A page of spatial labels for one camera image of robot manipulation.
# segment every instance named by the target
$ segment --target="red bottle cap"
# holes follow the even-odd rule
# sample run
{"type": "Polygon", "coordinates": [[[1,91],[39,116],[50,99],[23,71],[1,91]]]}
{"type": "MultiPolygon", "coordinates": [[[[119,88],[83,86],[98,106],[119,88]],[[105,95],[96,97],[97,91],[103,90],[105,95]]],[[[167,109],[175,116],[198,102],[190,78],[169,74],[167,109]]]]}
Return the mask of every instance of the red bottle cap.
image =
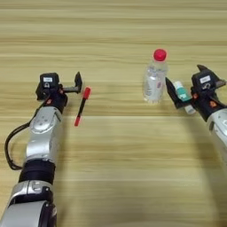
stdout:
{"type": "Polygon", "coordinates": [[[163,49],[158,49],[153,54],[153,58],[157,61],[164,61],[166,57],[167,57],[167,52],[163,49]]]}

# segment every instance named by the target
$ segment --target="silver robot arm segment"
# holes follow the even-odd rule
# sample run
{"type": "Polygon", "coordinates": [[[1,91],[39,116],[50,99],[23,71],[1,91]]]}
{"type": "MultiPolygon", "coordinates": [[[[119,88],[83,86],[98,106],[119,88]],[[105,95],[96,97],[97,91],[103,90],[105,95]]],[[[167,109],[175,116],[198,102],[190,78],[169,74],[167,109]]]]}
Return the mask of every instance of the silver robot arm segment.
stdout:
{"type": "Polygon", "coordinates": [[[46,159],[57,161],[61,135],[61,112],[52,106],[42,107],[31,121],[31,137],[27,144],[26,160],[46,159]]]}
{"type": "Polygon", "coordinates": [[[39,227],[40,223],[51,223],[54,226],[57,210],[52,204],[52,182],[59,149],[61,119],[61,112],[56,107],[45,106],[31,121],[25,166],[20,174],[20,182],[12,190],[1,227],[39,227]],[[48,214],[46,221],[41,219],[41,213],[48,214]]]}

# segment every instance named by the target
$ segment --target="bottle label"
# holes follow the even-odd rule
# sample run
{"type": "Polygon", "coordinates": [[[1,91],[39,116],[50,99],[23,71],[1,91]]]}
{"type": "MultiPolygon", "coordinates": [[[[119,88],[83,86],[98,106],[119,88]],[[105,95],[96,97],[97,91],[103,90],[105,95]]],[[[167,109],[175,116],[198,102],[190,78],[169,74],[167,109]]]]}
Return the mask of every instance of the bottle label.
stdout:
{"type": "Polygon", "coordinates": [[[176,94],[183,102],[190,99],[190,96],[188,95],[188,92],[184,87],[177,89],[176,94]]]}
{"type": "Polygon", "coordinates": [[[164,89],[164,82],[156,78],[147,77],[145,81],[145,95],[149,100],[159,100],[164,89]]]}

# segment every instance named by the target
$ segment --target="black joint housing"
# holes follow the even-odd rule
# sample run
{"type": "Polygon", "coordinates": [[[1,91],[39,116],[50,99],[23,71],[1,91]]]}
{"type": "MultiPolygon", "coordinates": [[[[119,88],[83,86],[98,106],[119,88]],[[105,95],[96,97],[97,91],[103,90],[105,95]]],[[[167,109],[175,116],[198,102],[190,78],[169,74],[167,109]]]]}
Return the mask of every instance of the black joint housing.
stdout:
{"type": "Polygon", "coordinates": [[[23,166],[19,183],[23,181],[44,181],[53,184],[55,165],[48,160],[29,160],[23,166]]]}

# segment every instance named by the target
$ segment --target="small bottle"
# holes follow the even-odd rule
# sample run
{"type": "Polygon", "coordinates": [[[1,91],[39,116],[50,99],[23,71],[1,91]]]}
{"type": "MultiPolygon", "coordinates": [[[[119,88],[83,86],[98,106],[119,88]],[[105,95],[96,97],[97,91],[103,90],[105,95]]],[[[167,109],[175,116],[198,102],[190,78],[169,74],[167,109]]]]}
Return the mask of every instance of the small bottle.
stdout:
{"type": "MultiPolygon", "coordinates": [[[[187,101],[189,100],[191,97],[189,96],[186,88],[183,86],[183,84],[181,82],[174,82],[174,86],[175,86],[175,89],[176,89],[176,94],[177,96],[183,101],[187,101]]],[[[186,106],[185,108],[185,111],[188,113],[188,114],[195,114],[196,111],[195,109],[192,107],[192,105],[188,105],[186,106]]]]}
{"type": "Polygon", "coordinates": [[[166,57],[166,51],[156,50],[147,68],[144,79],[144,99],[149,103],[158,103],[162,97],[168,71],[166,57]]]}

